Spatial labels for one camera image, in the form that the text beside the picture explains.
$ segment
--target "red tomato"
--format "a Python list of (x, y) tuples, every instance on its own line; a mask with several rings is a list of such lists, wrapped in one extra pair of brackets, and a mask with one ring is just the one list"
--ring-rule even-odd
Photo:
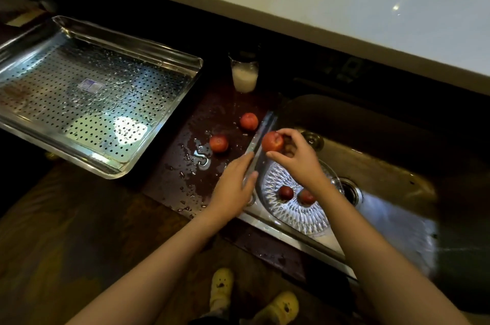
[(209, 146), (213, 152), (224, 152), (228, 149), (228, 139), (224, 135), (213, 135), (209, 140)]
[(305, 206), (313, 205), (316, 201), (315, 196), (311, 194), (306, 188), (303, 188), (298, 194), (298, 200)]
[(279, 195), (279, 197), (282, 199), (282, 200), (290, 200), (294, 197), (295, 195), (295, 192), (292, 190), (291, 187), (288, 187), (288, 186), (282, 186), (281, 188), (279, 188), (279, 190), (277, 191), (277, 194)]
[(262, 138), (262, 149), (266, 152), (280, 152), (284, 148), (284, 138), (277, 131), (269, 131)]
[(245, 130), (254, 131), (259, 126), (259, 119), (253, 113), (245, 113), (240, 119), (240, 126)]

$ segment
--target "person's left hand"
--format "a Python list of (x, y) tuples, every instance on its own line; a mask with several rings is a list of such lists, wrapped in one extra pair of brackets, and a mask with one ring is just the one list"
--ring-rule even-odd
[(238, 216), (250, 201), (259, 173), (253, 172), (243, 187), (242, 183), (253, 157), (253, 152), (243, 155), (230, 162), (223, 171), (205, 211), (215, 223), (225, 225)]

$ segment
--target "drain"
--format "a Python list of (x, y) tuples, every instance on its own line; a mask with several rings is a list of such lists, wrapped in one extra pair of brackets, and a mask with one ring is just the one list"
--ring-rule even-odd
[(320, 151), (323, 148), (323, 145), (325, 144), (323, 141), (323, 138), (319, 136), (318, 134), (312, 133), (311, 131), (303, 131), (302, 135), (306, 139), (306, 142), (313, 147), (315, 151)]
[(356, 186), (356, 184), (347, 178), (339, 178), (340, 183), (344, 189), (344, 196), (347, 201), (349, 201), (352, 205), (356, 206), (363, 200), (363, 194), (361, 190)]

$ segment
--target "sink basin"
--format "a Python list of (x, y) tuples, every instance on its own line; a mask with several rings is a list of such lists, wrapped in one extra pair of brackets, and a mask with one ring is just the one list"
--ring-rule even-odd
[(304, 95), (266, 118), (249, 150), (259, 179), (241, 219), (355, 278), (333, 232), (307, 236), (267, 208), (263, 134), (294, 127), (342, 181), (357, 210), (461, 309), (490, 297), (490, 164), (456, 137), (324, 97)]

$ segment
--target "yellow slipper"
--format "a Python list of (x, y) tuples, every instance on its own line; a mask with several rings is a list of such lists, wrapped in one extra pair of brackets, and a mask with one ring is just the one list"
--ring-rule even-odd
[(268, 317), (278, 320), (280, 325), (286, 325), (293, 321), (299, 313), (299, 303), (292, 292), (282, 292), (269, 305), (261, 310), (255, 318)]
[(230, 305), (233, 280), (233, 272), (229, 268), (220, 268), (214, 273), (211, 280), (211, 297), (209, 299), (211, 311)]

